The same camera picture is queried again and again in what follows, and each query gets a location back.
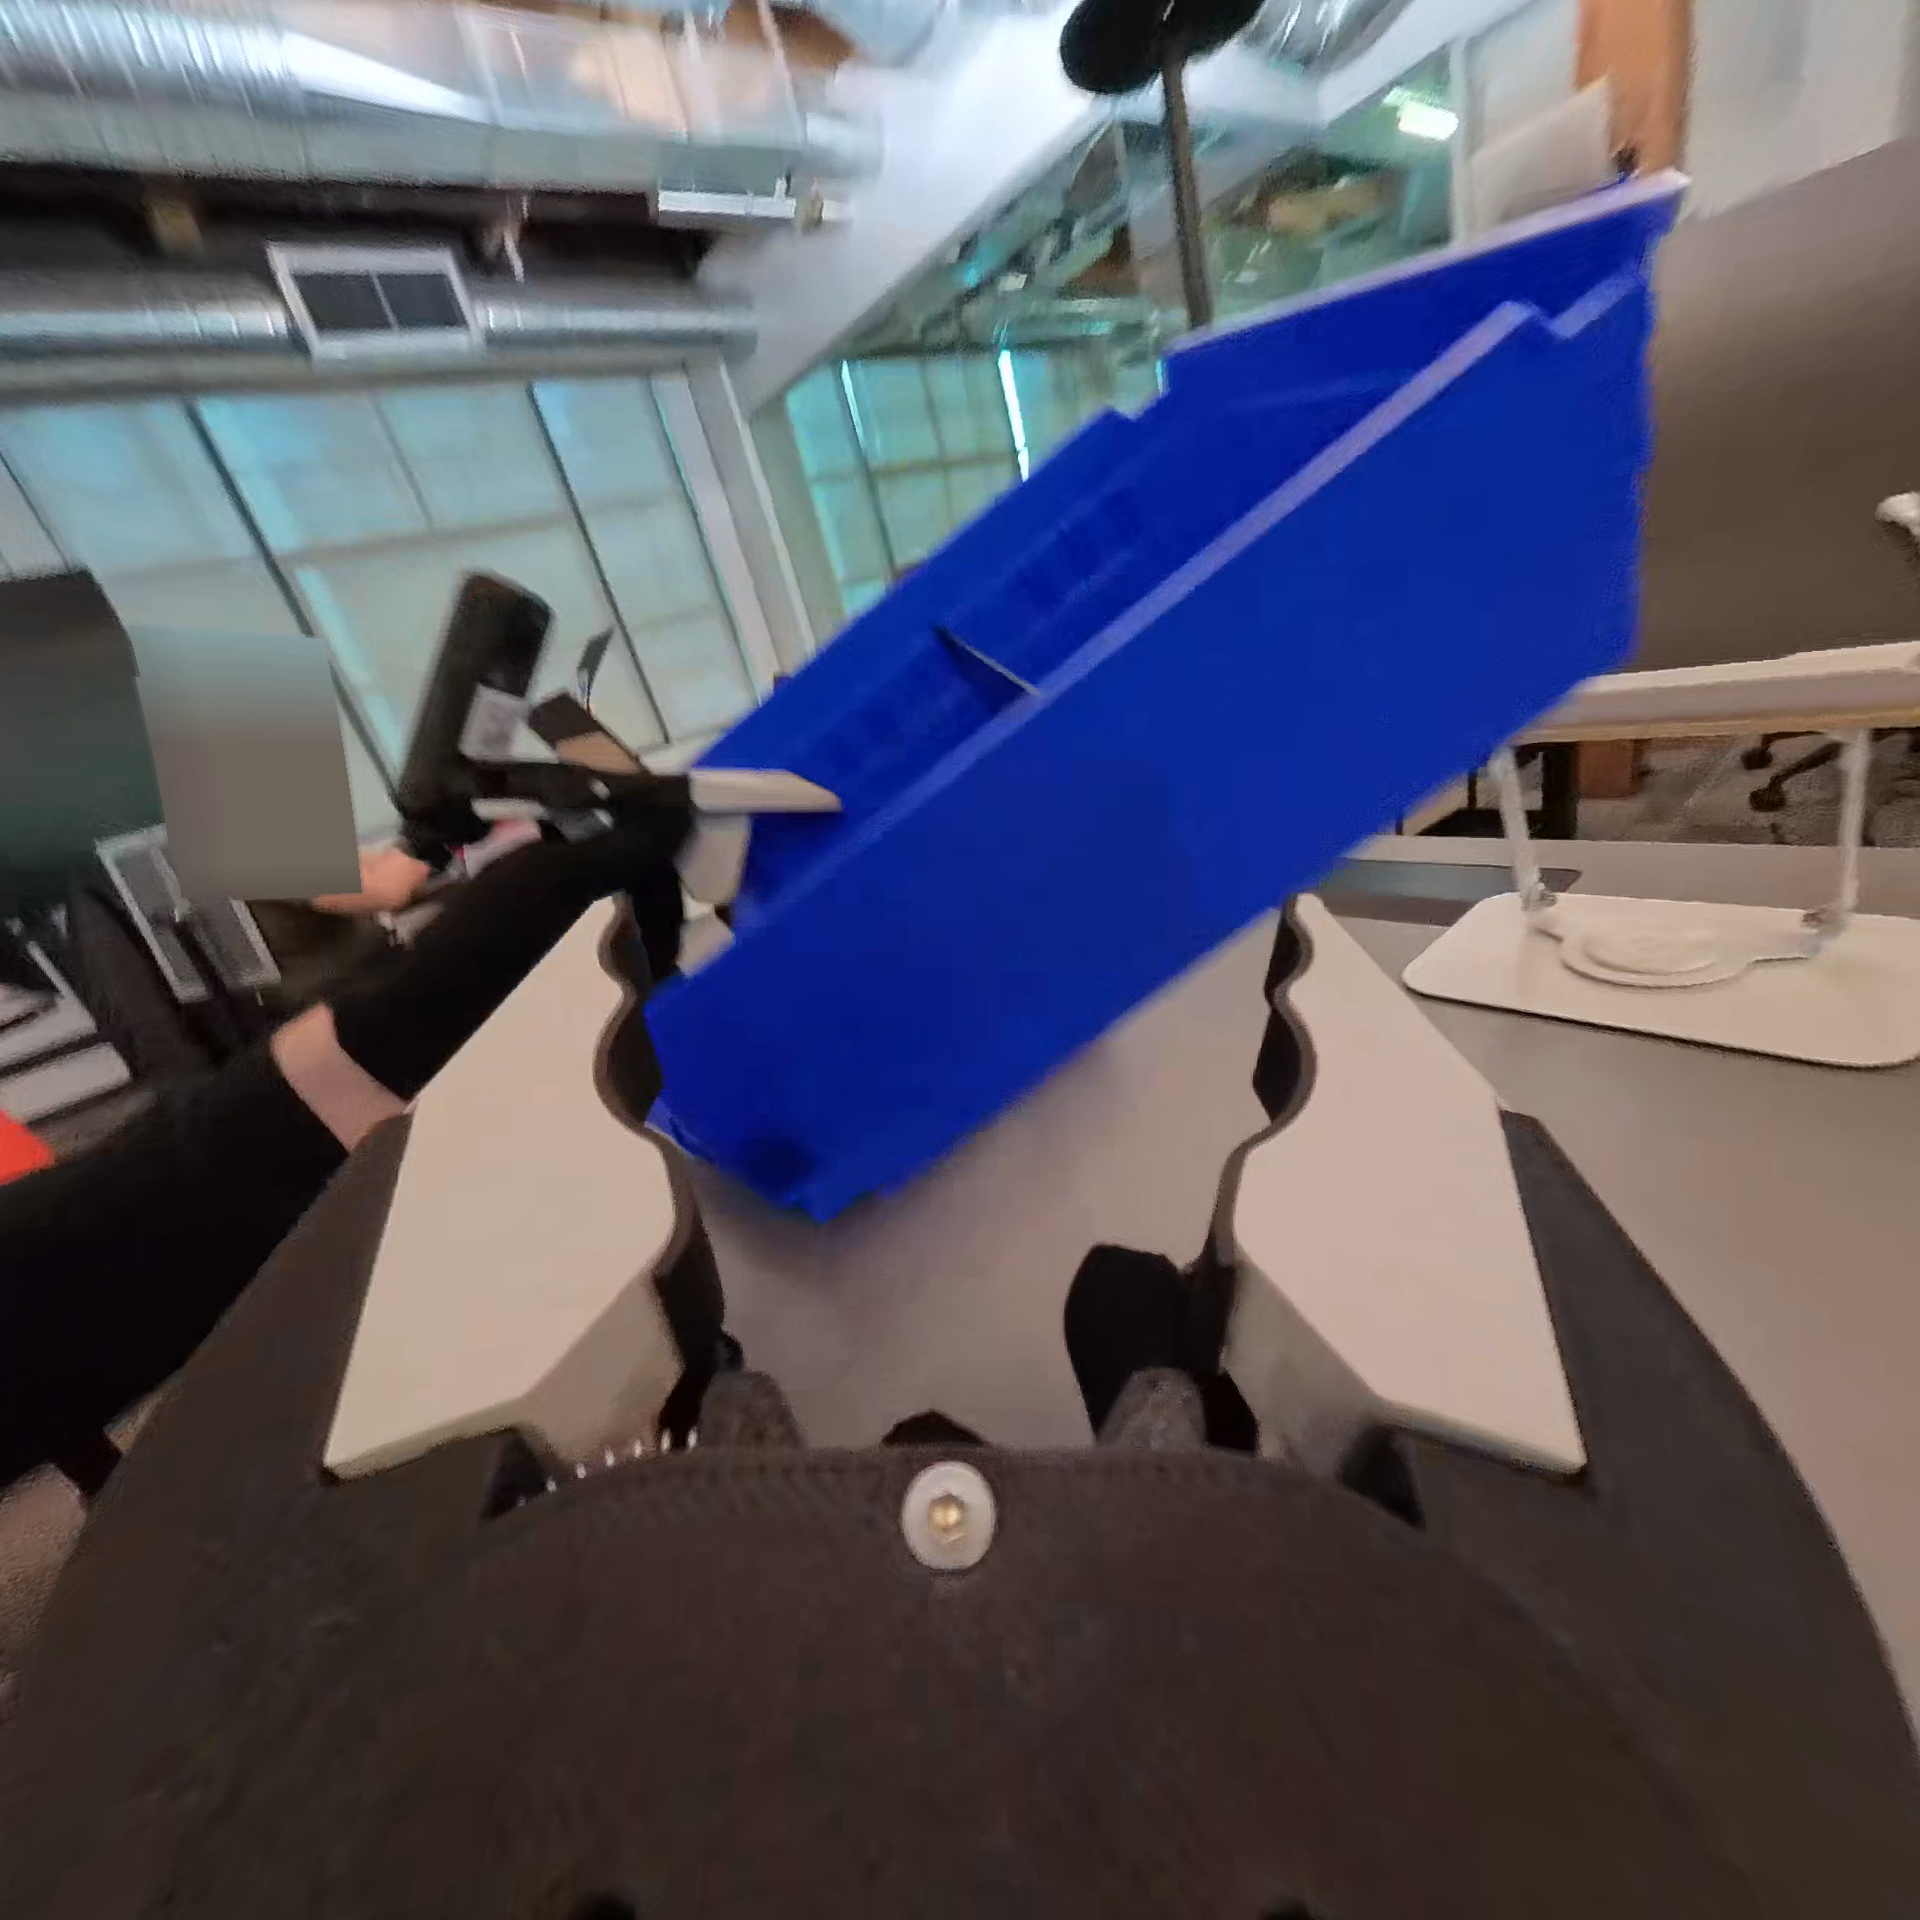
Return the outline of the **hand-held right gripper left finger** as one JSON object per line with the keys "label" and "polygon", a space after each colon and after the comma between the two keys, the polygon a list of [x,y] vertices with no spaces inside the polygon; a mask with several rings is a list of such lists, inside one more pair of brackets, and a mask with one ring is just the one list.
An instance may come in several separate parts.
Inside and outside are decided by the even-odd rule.
{"label": "hand-held right gripper left finger", "polygon": [[590,905],[410,1111],[322,1450],[341,1481],[515,1433],[558,1478],[670,1453],[723,1282],[645,1126],[637,935]]}

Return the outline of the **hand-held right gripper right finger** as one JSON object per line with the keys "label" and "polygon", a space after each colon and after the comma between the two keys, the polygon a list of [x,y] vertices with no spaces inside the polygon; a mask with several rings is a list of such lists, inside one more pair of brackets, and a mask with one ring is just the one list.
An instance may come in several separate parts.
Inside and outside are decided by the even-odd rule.
{"label": "hand-held right gripper right finger", "polygon": [[1272,990],[1301,1085],[1215,1208],[1219,1366],[1258,1453],[1335,1480],[1380,1433],[1570,1480],[1589,1453],[1487,1081],[1314,899]]}

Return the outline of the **blue plastic storage bin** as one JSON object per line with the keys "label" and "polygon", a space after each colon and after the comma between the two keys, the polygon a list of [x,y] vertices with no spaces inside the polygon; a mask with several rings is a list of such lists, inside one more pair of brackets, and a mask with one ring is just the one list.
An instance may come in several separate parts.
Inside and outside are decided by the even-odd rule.
{"label": "blue plastic storage bin", "polygon": [[656,1127],[818,1222],[893,1192],[1620,667],[1684,194],[1179,341],[720,736],[842,807],[756,823],[651,998]]}

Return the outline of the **person's left forearm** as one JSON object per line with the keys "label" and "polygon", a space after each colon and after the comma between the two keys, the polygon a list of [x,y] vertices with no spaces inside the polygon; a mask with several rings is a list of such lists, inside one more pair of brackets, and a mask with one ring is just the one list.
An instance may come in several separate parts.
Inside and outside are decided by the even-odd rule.
{"label": "person's left forearm", "polygon": [[4,1187],[2,1486],[71,1469],[234,1309],[447,1055],[327,1007]]}

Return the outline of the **person's left hand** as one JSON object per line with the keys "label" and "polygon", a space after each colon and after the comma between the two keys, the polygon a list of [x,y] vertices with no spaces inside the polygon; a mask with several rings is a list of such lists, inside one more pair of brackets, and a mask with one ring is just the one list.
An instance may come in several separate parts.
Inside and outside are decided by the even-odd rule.
{"label": "person's left hand", "polygon": [[605,902],[629,910],[640,985],[664,983],[680,968],[678,858],[690,829],[680,807],[646,807],[582,837],[542,837],[502,856],[455,890],[384,977],[330,998],[339,1053],[387,1093],[415,1098]]}

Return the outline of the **wooden book stand white base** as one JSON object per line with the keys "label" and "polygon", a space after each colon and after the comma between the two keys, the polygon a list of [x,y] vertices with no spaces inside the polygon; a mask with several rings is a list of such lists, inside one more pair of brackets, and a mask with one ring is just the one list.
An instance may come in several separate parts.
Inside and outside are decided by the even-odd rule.
{"label": "wooden book stand white base", "polygon": [[[1915,718],[1915,642],[1890,641],[1776,658],[1622,672],[1642,610],[1642,525],[1653,423],[1653,265],[1687,193],[1676,171],[1570,163],[1551,171],[1517,139],[1479,166],[1480,234],[1462,264],[1546,265],[1550,248],[1595,254],[1614,235],[1622,269],[1589,273],[1566,299],[1528,306],[1542,336],[1528,371],[1560,373],[1567,417],[1590,449],[1551,447],[1510,505],[1487,499],[1490,539],[1475,571],[1475,637],[1504,647],[1501,698],[1479,698],[1510,890],[1467,913],[1405,983],[1421,998],[1608,1027],[1800,1066],[1915,1064],[1915,920],[1860,910],[1864,789],[1875,726]],[[1813,722],[1839,765],[1835,872],[1798,918],[1786,907],[1558,895],[1539,865],[1517,745],[1595,745],[1608,731],[1733,736],[1760,722]]]}

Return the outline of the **air vent grille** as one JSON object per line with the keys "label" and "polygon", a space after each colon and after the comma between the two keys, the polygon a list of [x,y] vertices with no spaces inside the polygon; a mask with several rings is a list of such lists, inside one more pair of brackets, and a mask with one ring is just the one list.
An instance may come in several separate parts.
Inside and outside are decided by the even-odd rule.
{"label": "air vent grille", "polygon": [[319,363],[466,354],[486,341],[447,248],[270,242],[268,265]]}

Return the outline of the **black office chair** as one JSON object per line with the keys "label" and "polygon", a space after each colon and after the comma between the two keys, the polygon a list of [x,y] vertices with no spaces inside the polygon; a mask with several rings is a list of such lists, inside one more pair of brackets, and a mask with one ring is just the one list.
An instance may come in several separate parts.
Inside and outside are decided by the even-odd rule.
{"label": "black office chair", "polygon": [[1864,789],[1878,735],[1875,729],[1822,729],[1816,745],[1783,767],[1774,765],[1774,750],[1798,735],[1764,735],[1760,743],[1742,755],[1746,774],[1766,770],[1766,779],[1746,794],[1746,807],[1756,815],[1783,811],[1790,802],[1790,783],[1808,778],[1820,769],[1838,769],[1839,799],[1851,800]]}

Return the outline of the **black floor lamp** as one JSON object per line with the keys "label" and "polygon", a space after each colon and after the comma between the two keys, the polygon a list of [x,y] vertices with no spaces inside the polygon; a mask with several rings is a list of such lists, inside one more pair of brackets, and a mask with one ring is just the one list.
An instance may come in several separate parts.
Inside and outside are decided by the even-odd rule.
{"label": "black floor lamp", "polygon": [[1172,235],[1190,330],[1214,320],[1192,171],[1192,127],[1183,72],[1259,14],[1259,3],[1078,3],[1059,38],[1062,78],[1092,99],[1122,99],[1158,83],[1172,198]]}

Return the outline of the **dark grey panel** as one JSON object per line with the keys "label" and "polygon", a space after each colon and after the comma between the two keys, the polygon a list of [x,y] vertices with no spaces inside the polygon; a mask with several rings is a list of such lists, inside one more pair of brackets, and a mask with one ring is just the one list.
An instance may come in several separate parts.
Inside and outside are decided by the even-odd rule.
{"label": "dark grey panel", "polygon": [[1917,637],[1917,142],[1684,219],[1656,270],[1632,667]]}

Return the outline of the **silver ventilation duct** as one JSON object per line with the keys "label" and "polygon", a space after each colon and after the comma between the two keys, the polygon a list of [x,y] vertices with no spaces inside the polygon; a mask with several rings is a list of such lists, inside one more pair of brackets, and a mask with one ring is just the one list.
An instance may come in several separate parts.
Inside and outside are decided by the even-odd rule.
{"label": "silver ventilation duct", "polygon": [[[728,239],[844,216],[880,131],[723,5],[4,5],[4,394],[624,369],[756,344]],[[479,352],[319,363],[270,242],[446,248]]]}

